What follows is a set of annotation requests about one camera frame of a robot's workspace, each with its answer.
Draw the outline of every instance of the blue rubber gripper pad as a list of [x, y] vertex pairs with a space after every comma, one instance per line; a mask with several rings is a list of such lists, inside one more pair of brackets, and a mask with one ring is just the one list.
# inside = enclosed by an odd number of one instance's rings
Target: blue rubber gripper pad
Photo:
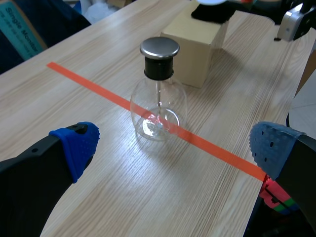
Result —
[[95, 154], [100, 139], [99, 129], [96, 125], [91, 122], [79, 122], [78, 124], [88, 125], [85, 134], [77, 134], [67, 128], [60, 128], [49, 133], [62, 141], [74, 183], [82, 176], [88, 160]]
[[281, 173], [303, 132], [272, 122], [259, 122], [250, 131], [250, 150], [257, 165], [273, 180]]

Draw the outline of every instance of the glass stem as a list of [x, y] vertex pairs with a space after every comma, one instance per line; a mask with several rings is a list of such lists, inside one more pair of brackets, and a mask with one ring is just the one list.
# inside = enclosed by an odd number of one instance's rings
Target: glass stem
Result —
[[157, 104], [158, 104], [158, 115], [160, 116], [161, 112], [161, 99], [160, 99], [160, 81], [157, 81]]

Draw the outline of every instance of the black fabric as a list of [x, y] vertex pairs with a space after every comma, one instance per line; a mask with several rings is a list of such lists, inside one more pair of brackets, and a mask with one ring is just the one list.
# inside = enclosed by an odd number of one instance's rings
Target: black fabric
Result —
[[235, 9], [225, 3], [214, 6], [200, 4], [196, 10], [191, 13], [191, 16], [197, 20], [223, 24], [228, 21], [234, 13]]

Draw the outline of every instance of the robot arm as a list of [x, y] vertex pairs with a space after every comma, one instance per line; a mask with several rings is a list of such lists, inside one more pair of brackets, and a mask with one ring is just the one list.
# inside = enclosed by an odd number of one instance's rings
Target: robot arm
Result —
[[[197, 1], [204, 5], [202, 7], [208, 7], [209, 12], [214, 11], [216, 7], [218, 10], [220, 9], [221, 14], [228, 14], [228, 12], [233, 14], [238, 10], [268, 17], [276, 25], [280, 25], [275, 40], [293, 41], [305, 35], [310, 28], [316, 29], [316, 0], [272, 2], [255, 0], [251, 3], [245, 2], [245, 0], [241, 0], [241, 2], [233, 0], [225, 2], [216, 0]], [[217, 19], [210, 19], [210, 21], [217, 22]]]

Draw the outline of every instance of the white object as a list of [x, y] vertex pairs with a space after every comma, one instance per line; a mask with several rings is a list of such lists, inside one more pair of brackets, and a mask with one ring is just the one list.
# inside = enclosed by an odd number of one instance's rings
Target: white object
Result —
[[113, 6], [108, 6], [105, 2], [97, 2], [90, 6], [83, 16], [91, 23], [96, 23], [103, 18], [116, 12], [118, 8]]
[[226, 2], [226, 0], [197, 0], [197, 2], [202, 5], [212, 6], [222, 4]]

